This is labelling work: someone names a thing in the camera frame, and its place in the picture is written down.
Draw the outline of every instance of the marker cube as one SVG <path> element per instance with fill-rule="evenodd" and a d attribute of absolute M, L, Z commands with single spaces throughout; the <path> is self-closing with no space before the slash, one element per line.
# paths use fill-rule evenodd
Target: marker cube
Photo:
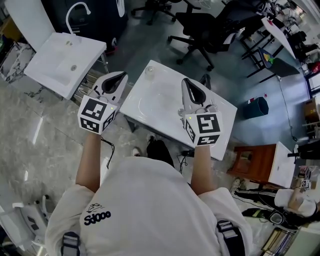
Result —
<path fill-rule="evenodd" d="M 184 129 L 195 147 L 215 144 L 223 133 L 222 113 L 186 114 Z"/>
<path fill-rule="evenodd" d="M 79 126 L 95 134 L 102 134 L 115 119 L 117 108 L 115 105 L 85 95 L 77 114 Z"/>

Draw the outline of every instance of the white sink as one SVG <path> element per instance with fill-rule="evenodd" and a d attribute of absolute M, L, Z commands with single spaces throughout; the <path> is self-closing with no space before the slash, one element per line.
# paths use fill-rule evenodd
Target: white sink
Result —
<path fill-rule="evenodd" d="M 24 73 L 70 99 L 106 48 L 105 42 L 68 33 L 52 33 L 34 55 Z"/>
<path fill-rule="evenodd" d="M 181 82 L 186 76 L 154 60 L 149 61 L 147 67 L 149 66 L 154 67 L 153 77 L 147 75 L 143 70 L 122 104 L 120 112 L 150 127 L 152 131 L 155 130 L 165 137 L 194 147 L 178 114 L 178 111 L 184 108 Z M 213 91 L 210 93 L 210 97 L 222 113 L 223 122 L 223 133 L 215 144 L 210 145 L 210 151 L 213 158 L 222 160 L 234 125 L 237 108 Z"/>

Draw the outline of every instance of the blue trash bin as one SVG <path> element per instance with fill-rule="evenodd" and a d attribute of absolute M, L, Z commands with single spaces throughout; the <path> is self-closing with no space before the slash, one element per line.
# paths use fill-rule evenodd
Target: blue trash bin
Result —
<path fill-rule="evenodd" d="M 245 119 L 265 116 L 269 113 L 268 103 L 264 97 L 258 97 L 243 108 Z"/>

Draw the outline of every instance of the shoe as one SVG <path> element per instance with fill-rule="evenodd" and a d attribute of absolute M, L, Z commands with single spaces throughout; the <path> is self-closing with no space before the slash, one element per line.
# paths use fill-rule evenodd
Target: shoe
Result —
<path fill-rule="evenodd" d="M 230 188 L 230 193 L 234 194 L 235 190 L 237 190 L 239 187 L 240 187 L 240 179 L 236 178 L 232 183 L 232 186 Z"/>
<path fill-rule="evenodd" d="M 135 146 L 135 147 L 132 149 L 132 156 L 133 156 L 133 157 L 141 157 L 141 156 L 142 156 L 142 153 L 141 153 L 140 148 L 138 148 L 137 146 Z"/>
<path fill-rule="evenodd" d="M 246 190 L 247 189 L 247 182 L 243 179 L 240 182 L 240 189 L 241 190 Z"/>
<path fill-rule="evenodd" d="M 154 134 L 149 134 L 146 138 L 147 144 L 146 146 L 148 147 L 149 144 L 154 143 L 155 141 L 157 141 L 156 136 Z"/>

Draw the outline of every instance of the black office chair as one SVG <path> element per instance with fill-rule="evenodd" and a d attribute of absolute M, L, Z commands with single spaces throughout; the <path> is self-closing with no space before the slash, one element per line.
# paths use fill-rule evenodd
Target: black office chair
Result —
<path fill-rule="evenodd" d="M 178 3 L 182 0 L 170 0 L 171 3 Z M 177 20 L 176 16 L 174 16 L 169 10 L 171 10 L 171 4 L 168 4 L 169 0 L 147 0 L 145 5 L 140 8 L 135 8 L 131 11 L 133 16 L 136 15 L 136 11 L 153 11 L 151 19 L 147 22 L 147 25 L 152 25 L 154 22 L 154 18 L 157 12 L 165 13 L 172 17 L 172 21 L 175 22 Z"/>
<path fill-rule="evenodd" d="M 208 53 L 226 52 L 236 33 L 259 16 L 256 13 L 257 8 L 237 0 L 228 2 L 217 18 L 208 13 L 192 13 L 190 11 L 192 8 L 194 7 L 188 4 L 189 12 L 177 12 L 175 15 L 183 26 L 183 34 L 191 36 L 192 39 L 171 35 L 168 41 L 175 39 L 189 44 L 189 51 L 182 59 L 176 61 L 177 64 L 182 64 L 194 50 L 198 49 L 209 63 L 208 71 L 215 67 Z"/>

